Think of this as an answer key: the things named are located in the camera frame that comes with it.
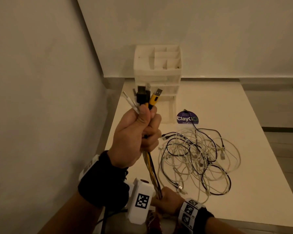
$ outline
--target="wrist-mounted tracker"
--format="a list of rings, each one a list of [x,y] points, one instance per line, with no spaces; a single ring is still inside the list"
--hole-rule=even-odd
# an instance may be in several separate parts
[[[205,233],[206,222],[210,217],[214,215],[208,212],[203,204],[188,198],[180,209],[178,220],[191,234]]]
[[[128,168],[111,164],[107,151],[96,155],[79,175],[79,194],[96,207],[121,210],[129,199],[129,185],[124,183]]]

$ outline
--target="purple sticker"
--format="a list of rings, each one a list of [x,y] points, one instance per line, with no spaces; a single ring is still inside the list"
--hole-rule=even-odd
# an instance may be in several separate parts
[[[177,122],[179,124],[199,124],[199,118],[193,112],[182,111],[177,115]]]

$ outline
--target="white organizer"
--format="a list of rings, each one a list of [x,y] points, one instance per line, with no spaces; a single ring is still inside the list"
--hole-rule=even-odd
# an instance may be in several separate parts
[[[176,96],[178,94],[182,57],[178,45],[137,45],[133,63],[136,88],[151,85],[151,93],[157,88],[163,90],[157,108],[165,108],[163,123],[176,121]]]

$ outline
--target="gray floor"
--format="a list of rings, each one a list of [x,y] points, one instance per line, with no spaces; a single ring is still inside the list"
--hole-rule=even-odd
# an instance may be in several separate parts
[[[293,192],[293,133],[265,132],[265,134]],[[287,232],[286,229],[281,232],[262,231],[264,228],[263,225],[250,223],[248,228],[240,228],[240,230],[247,234],[293,233],[293,231]]]

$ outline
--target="white table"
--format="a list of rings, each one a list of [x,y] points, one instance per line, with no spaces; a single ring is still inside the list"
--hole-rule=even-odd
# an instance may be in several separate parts
[[[132,88],[134,81],[125,80],[123,90],[131,97]],[[105,149],[112,145],[114,130],[130,108],[121,96]],[[293,194],[241,84],[198,79],[181,81],[176,109],[177,113],[183,109],[194,112],[199,117],[199,127],[218,130],[241,153],[240,168],[230,174],[230,192],[211,196],[205,204],[208,210],[218,218],[293,227]],[[159,107],[158,112],[165,113]],[[160,125],[162,133],[177,128],[180,128],[177,123]],[[157,170],[159,150],[151,154]],[[128,171],[129,181],[135,177],[150,181],[142,157]],[[173,188],[161,172],[159,177],[164,185]],[[184,197],[197,197],[198,190],[191,183],[190,180],[185,184],[188,195]]]

